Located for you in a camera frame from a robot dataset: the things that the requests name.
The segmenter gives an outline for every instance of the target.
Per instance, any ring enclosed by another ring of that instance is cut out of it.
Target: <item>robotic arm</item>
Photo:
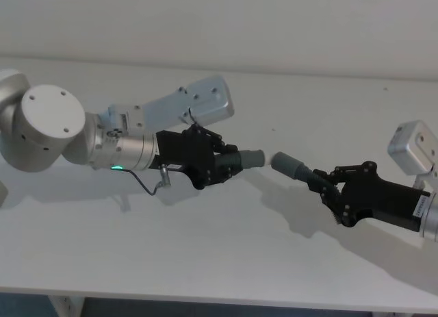
[[[407,187],[381,179],[377,164],[338,166],[333,172],[309,170],[301,161],[277,153],[273,169],[306,182],[320,194],[321,201],[333,213],[337,223],[354,227],[364,218],[419,232],[422,237],[438,242],[438,139],[422,121],[399,125],[388,153],[407,175],[416,175],[414,186]],[[340,192],[337,185],[343,183]],[[424,191],[425,183],[432,192]]]
[[[91,114],[63,88],[31,87],[18,71],[0,72],[0,153],[26,172],[42,171],[63,155],[74,164],[130,172],[149,194],[170,186],[170,170],[185,173],[203,189],[243,168],[264,165],[263,152],[238,151],[204,128],[233,114],[220,76],[144,105],[111,105]],[[181,123],[190,127],[182,133],[166,130]],[[147,168],[162,176],[154,191],[133,173]]]

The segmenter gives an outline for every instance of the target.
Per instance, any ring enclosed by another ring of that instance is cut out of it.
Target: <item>black cable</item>
[[[140,186],[143,187],[143,189],[150,194],[151,196],[154,196],[155,194],[157,194],[157,190],[159,188],[159,183],[155,186],[155,189],[153,191],[150,191],[145,185],[144,183],[140,180],[140,178],[132,171],[132,170],[125,170],[125,169],[113,169],[114,171],[122,171],[122,172],[128,172],[131,173],[132,176],[137,180],[137,182],[140,184]]]

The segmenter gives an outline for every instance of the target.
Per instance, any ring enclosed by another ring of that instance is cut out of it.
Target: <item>table surface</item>
[[[64,87],[90,112],[143,103],[214,72],[0,58],[32,84]],[[438,133],[438,84],[223,73],[235,116],[209,127],[241,149],[284,151],[311,168],[374,160],[397,125]],[[140,173],[152,186],[159,175]],[[201,192],[178,173],[156,197],[122,173],[60,158],[0,164],[0,290],[395,312],[438,311],[438,244],[378,221],[337,226],[318,195],[268,167]]]

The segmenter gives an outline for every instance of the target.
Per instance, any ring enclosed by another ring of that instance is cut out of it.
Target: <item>label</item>
[[[413,210],[412,215],[416,216],[417,218],[421,218],[423,216],[424,210],[427,207],[427,200],[428,200],[428,196],[420,196],[420,199],[418,200],[417,206],[415,207],[415,210]]]
[[[169,164],[169,165],[167,165],[167,168],[172,169],[172,170],[178,170],[179,168],[181,168],[181,165]]]

